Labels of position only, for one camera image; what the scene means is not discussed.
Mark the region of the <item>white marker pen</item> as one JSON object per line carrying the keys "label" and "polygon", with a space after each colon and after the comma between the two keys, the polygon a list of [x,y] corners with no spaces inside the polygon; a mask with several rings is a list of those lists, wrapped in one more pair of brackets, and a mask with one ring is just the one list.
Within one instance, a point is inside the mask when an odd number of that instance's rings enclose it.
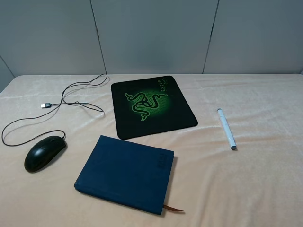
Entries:
{"label": "white marker pen", "polygon": [[226,119],[226,117],[223,113],[223,110],[221,108],[219,108],[219,109],[217,109],[217,112],[219,114],[220,122],[221,122],[221,124],[223,126],[223,129],[224,129],[224,132],[227,136],[227,139],[228,139],[231,150],[237,150],[237,146],[236,146],[236,143],[235,143],[235,140],[234,140],[234,136],[233,136],[232,131],[230,129],[230,126],[227,122],[227,119]]}

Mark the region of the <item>black computer mouse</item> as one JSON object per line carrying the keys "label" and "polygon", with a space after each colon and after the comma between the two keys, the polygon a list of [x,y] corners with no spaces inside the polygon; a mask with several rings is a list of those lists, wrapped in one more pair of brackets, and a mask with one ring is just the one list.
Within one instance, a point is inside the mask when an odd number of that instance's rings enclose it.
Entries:
{"label": "black computer mouse", "polygon": [[39,141],[30,149],[25,158],[25,170],[29,173],[40,171],[66,148],[67,143],[59,136],[49,136]]}

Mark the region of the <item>black green Razer mouse pad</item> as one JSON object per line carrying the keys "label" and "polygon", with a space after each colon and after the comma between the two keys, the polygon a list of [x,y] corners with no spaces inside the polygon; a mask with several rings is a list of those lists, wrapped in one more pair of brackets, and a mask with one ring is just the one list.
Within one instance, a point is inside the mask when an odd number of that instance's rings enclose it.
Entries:
{"label": "black green Razer mouse pad", "polygon": [[160,76],[111,85],[118,138],[132,138],[198,125],[176,80]]}

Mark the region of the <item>dark blue notebook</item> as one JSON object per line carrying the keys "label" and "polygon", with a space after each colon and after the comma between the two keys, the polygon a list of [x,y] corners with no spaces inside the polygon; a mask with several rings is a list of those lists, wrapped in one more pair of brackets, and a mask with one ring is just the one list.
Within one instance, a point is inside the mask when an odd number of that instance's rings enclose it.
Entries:
{"label": "dark blue notebook", "polygon": [[74,188],[161,215],[173,159],[170,150],[100,136]]}

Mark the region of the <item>brown ribbon bookmark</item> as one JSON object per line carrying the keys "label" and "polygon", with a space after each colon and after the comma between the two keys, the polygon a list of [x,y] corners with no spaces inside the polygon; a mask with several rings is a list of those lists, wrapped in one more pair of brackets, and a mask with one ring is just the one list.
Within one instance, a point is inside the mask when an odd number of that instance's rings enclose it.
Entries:
{"label": "brown ribbon bookmark", "polygon": [[176,209],[176,208],[167,206],[167,205],[165,205],[165,204],[163,205],[163,208],[166,209],[166,210],[173,211],[173,212],[182,212],[182,211],[183,211],[183,210],[181,210],[181,209]]}

